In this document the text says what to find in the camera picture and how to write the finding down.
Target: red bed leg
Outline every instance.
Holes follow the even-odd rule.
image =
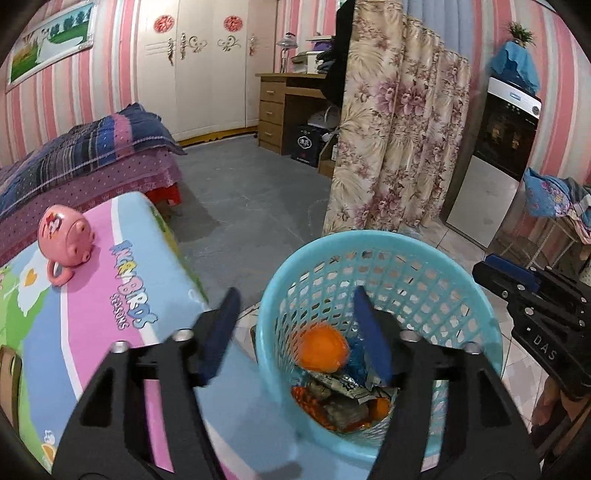
[[[160,187],[158,189],[146,192],[146,197],[150,202],[157,204],[160,202],[168,202],[170,206],[179,205],[181,203],[181,194],[178,190],[178,185],[175,183],[170,187]]]

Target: plaid blanket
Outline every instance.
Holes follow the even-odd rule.
[[[0,221],[37,195],[149,148],[186,155],[154,113],[138,103],[68,133],[0,169]]]

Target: black box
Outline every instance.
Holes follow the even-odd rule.
[[[322,135],[328,133],[326,128],[314,127],[312,125],[300,125],[295,127],[290,135],[289,152],[291,158],[299,162],[318,167],[320,151],[324,147]]]

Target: yellow baseboard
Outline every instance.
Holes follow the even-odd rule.
[[[232,130],[224,130],[222,132],[214,132],[211,134],[199,135],[198,137],[192,137],[186,140],[181,140],[180,142],[178,142],[178,144],[181,147],[189,147],[190,145],[212,142],[214,140],[221,140],[222,138],[233,137],[234,135],[253,134],[257,132],[257,130],[257,125],[255,125],[254,127],[233,128]]]

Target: framed painting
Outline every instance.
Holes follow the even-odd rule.
[[[8,56],[7,91],[42,69],[92,48],[99,0],[85,0],[25,31]]]

